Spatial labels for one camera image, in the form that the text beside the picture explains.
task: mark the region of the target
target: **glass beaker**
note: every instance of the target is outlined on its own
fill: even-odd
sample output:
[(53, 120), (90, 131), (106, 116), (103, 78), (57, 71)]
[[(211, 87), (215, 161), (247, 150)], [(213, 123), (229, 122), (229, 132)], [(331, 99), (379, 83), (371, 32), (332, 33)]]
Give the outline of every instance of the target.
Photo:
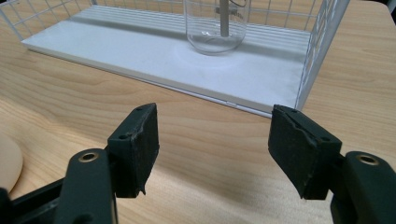
[(238, 47), (245, 37), (250, 0), (184, 0), (186, 33), (205, 54)]

